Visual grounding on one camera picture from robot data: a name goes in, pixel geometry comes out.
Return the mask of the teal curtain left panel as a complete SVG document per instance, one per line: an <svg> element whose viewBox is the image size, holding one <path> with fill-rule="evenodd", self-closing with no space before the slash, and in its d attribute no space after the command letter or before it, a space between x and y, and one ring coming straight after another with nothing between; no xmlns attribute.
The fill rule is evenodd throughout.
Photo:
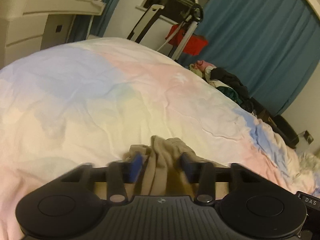
<svg viewBox="0 0 320 240"><path fill-rule="evenodd" d="M96 15L77 15L73 21L68 42L85 40L89 35L103 37L111 16L120 0L91 0L98 6Z"/></svg>

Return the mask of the black floor stand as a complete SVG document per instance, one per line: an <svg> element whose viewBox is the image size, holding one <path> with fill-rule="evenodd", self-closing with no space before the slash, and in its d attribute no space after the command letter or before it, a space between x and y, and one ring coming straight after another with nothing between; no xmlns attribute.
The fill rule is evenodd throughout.
<svg viewBox="0 0 320 240"><path fill-rule="evenodd" d="M139 19L134 28L131 30L127 39L136 43L140 43L151 26L161 16L164 8L165 6L160 4L153 4L152 6L150 6L147 11L144 12L143 16Z"/></svg>

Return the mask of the tan printed t-shirt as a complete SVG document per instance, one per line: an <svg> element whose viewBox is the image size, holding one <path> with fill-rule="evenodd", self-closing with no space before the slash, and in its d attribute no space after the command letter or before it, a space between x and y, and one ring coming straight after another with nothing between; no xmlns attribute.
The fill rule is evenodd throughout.
<svg viewBox="0 0 320 240"><path fill-rule="evenodd" d="M125 184L128 198L143 196L196 196L198 185L189 184L180 165L180 156L186 153L195 162L207 160L196 155L194 150L179 138L151 137L151 145L131 145L123 155L127 161L139 152L143 167L133 184Z"/></svg>

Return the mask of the pastel tie-dye duvet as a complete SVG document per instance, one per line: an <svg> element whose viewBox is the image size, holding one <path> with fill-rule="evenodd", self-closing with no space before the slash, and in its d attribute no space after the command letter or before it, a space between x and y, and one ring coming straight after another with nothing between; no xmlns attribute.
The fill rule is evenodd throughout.
<svg viewBox="0 0 320 240"><path fill-rule="evenodd" d="M1 239L21 239L19 200L83 163L105 166L151 137L240 163L319 196L319 159L170 58L122 38L39 51L1 70Z"/></svg>

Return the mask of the red bag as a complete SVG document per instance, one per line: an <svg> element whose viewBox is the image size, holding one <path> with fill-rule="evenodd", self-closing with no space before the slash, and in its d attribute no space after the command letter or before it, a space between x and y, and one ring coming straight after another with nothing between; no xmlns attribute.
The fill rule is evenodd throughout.
<svg viewBox="0 0 320 240"><path fill-rule="evenodd" d="M185 27L182 27L169 41L169 44L174 47L177 47L184 38L186 33L187 29ZM197 56L199 55L201 50L207 45L208 41L205 39L204 36L193 34L191 38L189 38L189 41L184 47L183 52L192 56Z"/></svg>

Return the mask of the white dressing table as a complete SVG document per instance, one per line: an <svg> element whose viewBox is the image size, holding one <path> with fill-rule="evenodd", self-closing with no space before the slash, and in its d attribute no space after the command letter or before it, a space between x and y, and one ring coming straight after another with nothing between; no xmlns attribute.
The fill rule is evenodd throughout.
<svg viewBox="0 0 320 240"><path fill-rule="evenodd" d="M91 0L1 0L1 68L52 47L50 38L67 42L76 15L96 15Z"/></svg>

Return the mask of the silver tripod stand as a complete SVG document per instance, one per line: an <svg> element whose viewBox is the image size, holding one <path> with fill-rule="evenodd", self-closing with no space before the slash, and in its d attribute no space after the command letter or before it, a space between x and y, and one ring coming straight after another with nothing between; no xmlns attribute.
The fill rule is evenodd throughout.
<svg viewBox="0 0 320 240"><path fill-rule="evenodd" d="M185 27L187 29L187 33L185 34L184 38L177 46L173 54L170 56L171 59L177 61L178 58L183 53L183 49L186 46L189 38L193 35L194 31L196 30L198 24L202 22L204 17L203 7L199 4L199 0L194 0L193 5L190 7L188 12L186 13L184 20L178 25L177 29L169 35L166 41L156 50L159 52L169 41L175 36L175 34L182 28Z"/></svg>

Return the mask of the wall power socket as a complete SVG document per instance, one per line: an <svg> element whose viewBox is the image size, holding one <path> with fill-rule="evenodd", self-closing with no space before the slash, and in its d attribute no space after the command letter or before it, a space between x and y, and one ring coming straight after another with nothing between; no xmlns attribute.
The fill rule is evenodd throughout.
<svg viewBox="0 0 320 240"><path fill-rule="evenodd" d="M303 137L309 145L311 145L314 141L313 136L310 134L308 130L304 131Z"/></svg>

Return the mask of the pile of dark clothes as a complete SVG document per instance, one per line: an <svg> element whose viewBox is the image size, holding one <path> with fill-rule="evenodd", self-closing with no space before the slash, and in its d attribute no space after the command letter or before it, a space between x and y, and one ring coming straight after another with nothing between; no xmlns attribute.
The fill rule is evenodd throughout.
<svg viewBox="0 0 320 240"><path fill-rule="evenodd" d="M242 109L249 113L254 112L254 105L248 89L236 75L203 60L190 64L188 69Z"/></svg>

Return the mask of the teal curtain panel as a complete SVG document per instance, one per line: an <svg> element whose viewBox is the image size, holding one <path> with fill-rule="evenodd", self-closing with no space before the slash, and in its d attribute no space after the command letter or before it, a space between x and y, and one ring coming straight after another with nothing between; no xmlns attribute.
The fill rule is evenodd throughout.
<svg viewBox="0 0 320 240"><path fill-rule="evenodd" d="M197 35L204 60L236 75L270 113L281 114L319 62L319 19L306 0L209 0Z"/></svg>
<svg viewBox="0 0 320 240"><path fill-rule="evenodd" d="M91 0L98 6L96 15L77 15L73 21L68 42L85 40L89 35L103 37L111 16L120 0Z"/></svg>

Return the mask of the teal curtain right panel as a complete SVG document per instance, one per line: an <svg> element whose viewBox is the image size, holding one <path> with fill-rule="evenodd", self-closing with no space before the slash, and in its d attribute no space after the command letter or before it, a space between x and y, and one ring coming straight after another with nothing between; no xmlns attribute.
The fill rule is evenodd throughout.
<svg viewBox="0 0 320 240"><path fill-rule="evenodd" d="M209 0L197 35L204 60L236 75L270 113L281 114L319 62L319 19L306 0Z"/></svg>

